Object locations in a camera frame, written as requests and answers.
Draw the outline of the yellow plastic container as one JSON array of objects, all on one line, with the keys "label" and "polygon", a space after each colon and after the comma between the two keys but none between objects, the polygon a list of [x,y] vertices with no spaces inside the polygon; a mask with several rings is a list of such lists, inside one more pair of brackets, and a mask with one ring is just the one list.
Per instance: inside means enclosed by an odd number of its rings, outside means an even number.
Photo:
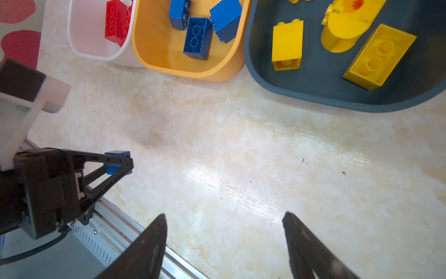
[{"label": "yellow plastic container", "polygon": [[242,68],[244,36],[251,1],[241,1],[242,14],[236,37],[229,43],[211,37],[207,60],[184,54],[186,31],[173,29],[168,17],[169,1],[136,1],[133,5],[132,45],[139,62],[150,70],[192,79],[224,82]]}]

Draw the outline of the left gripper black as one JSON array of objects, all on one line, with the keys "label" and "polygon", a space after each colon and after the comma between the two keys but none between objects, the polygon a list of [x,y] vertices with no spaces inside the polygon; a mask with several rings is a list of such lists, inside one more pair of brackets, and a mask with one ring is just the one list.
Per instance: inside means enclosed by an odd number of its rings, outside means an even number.
[{"label": "left gripper black", "polygon": [[[100,166],[84,174],[86,163]],[[113,175],[106,164],[121,165]],[[39,239],[77,219],[89,224],[95,204],[134,168],[133,159],[99,153],[31,149],[1,172],[1,234],[23,229]]]}]

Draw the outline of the red lego brick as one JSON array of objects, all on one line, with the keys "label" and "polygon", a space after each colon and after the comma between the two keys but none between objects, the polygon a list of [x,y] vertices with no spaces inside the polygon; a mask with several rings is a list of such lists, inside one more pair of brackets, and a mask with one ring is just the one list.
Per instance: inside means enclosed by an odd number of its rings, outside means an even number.
[{"label": "red lego brick", "polygon": [[106,3],[105,38],[113,43],[117,43],[123,38],[123,28],[127,5],[119,0],[112,0]]},{"label": "red lego brick", "polygon": [[123,44],[125,43],[128,33],[130,31],[130,21],[131,21],[131,15],[132,15],[132,6],[133,6],[133,1],[131,1],[130,6],[127,7],[127,14],[125,16],[125,24],[122,26],[123,28],[123,33],[124,36],[123,38],[118,42],[118,45],[120,47],[123,46]]}]

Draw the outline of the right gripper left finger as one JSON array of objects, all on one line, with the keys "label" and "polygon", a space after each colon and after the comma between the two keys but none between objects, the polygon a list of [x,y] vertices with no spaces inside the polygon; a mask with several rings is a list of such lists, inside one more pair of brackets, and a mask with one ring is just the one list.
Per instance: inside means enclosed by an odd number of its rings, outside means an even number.
[{"label": "right gripper left finger", "polygon": [[158,279],[167,241],[167,221],[159,215],[100,275],[99,279]]}]

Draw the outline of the front aluminium rail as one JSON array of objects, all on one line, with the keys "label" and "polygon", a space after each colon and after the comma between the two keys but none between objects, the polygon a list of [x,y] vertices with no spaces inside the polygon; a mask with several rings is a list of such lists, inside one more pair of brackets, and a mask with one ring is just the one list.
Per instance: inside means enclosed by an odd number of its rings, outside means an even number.
[{"label": "front aluminium rail", "polygon": [[22,229],[1,233],[1,259],[45,246],[26,258],[1,264],[3,279],[92,279],[115,260],[142,233],[142,227],[102,199],[80,219],[68,225],[66,237],[52,232],[38,240]]}]

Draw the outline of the yellow round lego piece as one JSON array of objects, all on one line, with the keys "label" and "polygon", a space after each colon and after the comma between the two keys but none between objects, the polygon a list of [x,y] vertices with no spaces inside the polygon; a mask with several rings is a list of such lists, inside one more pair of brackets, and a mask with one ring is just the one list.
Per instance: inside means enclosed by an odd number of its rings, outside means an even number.
[{"label": "yellow round lego piece", "polygon": [[346,52],[371,27],[386,0],[338,0],[326,12],[321,34],[323,47],[333,53]]}]

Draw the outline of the blue lego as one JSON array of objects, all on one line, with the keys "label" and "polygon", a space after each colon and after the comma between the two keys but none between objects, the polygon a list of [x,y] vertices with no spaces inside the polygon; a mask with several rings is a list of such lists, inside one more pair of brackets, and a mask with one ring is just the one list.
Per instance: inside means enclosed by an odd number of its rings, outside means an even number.
[{"label": "blue lego", "polygon": [[190,17],[183,53],[190,58],[207,60],[213,25],[206,17]]},{"label": "blue lego", "polygon": [[183,31],[188,24],[191,0],[171,0],[169,20],[173,29]]},{"label": "blue lego", "polygon": [[[131,152],[130,151],[109,151],[105,152],[105,155],[113,155],[113,156],[119,156],[124,158],[130,158]],[[107,163],[106,165],[106,174],[113,175],[118,170],[121,169],[121,165],[115,164],[115,163]]]},{"label": "blue lego", "polygon": [[222,0],[210,9],[210,22],[220,41],[229,43],[237,34],[242,6],[238,0]]}]

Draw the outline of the dark teal plastic container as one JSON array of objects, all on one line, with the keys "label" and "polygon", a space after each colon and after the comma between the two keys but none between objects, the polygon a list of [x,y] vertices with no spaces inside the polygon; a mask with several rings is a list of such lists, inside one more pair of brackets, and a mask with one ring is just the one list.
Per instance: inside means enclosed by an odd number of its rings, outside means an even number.
[{"label": "dark teal plastic container", "polygon": [[[331,53],[321,44],[328,1],[254,1],[245,34],[245,60],[255,81],[275,94],[361,112],[385,113],[420,105],[446,89],[446,3],[387,1],[371,25],[408,32],[416,40],[381,88],[369,91],[343,78],[370,35],[352,49]],[[300,69],[275,71],[272,35],[277,23],[304,22]]]}]

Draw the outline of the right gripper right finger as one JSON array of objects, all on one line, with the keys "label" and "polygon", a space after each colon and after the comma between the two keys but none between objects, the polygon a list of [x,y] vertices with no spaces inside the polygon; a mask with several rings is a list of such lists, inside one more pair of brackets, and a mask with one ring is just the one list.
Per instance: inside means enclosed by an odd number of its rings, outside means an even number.
[{"label": "right gripper right finger", "polygon": [[341,262],[292,212],[282,219],[289,264],[295,279],[356,279]]}]

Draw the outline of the white plastic container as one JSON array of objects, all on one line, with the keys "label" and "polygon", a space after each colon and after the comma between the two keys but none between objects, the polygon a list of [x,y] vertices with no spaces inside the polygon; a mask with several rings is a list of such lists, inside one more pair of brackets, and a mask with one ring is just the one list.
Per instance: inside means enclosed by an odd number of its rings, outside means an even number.
[{"label": "white plastic container", "polygon": [[[124,2],[127,7],[131,1]],[[134,15],[122,47],[105,38],[106,1],[70,1],[67,34],[72,50],[79,56],[129,67],[142,67],[132,45]]]}]

